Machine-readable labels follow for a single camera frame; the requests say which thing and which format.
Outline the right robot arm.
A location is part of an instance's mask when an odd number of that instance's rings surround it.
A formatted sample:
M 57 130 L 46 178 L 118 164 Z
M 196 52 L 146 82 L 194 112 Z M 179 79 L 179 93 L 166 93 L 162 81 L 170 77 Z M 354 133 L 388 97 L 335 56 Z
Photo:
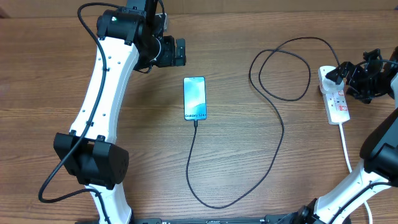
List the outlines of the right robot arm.
M 384 60 L 379 49 L 363 54 L 363 62 L 343 62 L 318 70 L 320 91 L 330 124 L 348 120 L 345 95 L 369 104 L 389 95 L 397 99 L 397 52 Z M 394 110 L 365 140 L 358 165 L 332 191 L 299 211 L 286 223 L 350 223 L 349 215 L 377 193 L 397 187 L 397 111 Z

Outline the blue-screen smartphone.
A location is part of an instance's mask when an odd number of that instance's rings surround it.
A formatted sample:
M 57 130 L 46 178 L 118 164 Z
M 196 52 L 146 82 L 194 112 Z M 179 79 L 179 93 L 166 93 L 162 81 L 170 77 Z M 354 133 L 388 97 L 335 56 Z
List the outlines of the blue-screen smartphone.
M 183 79 L 183 103 L 185 120 L 205 120 L 207 118 L 204 77 L 185 77 Z

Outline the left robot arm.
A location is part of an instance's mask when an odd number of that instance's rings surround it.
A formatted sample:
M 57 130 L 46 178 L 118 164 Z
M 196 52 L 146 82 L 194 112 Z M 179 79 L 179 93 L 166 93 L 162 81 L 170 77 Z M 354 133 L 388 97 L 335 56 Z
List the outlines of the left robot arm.
M 164 34 L 166 13 L 158 0 L 107 4 L 91 36 L 96 62 L 79 114 L 66 134 L 55 136 L 59 167 L 75 176 L 93 197 L 100 223 L 133 223 L 124 194 L 129 165 L 127 150 L 116 145 L 117 124 L 129 78 L 153 67 L 186 63 L 185 41 Z

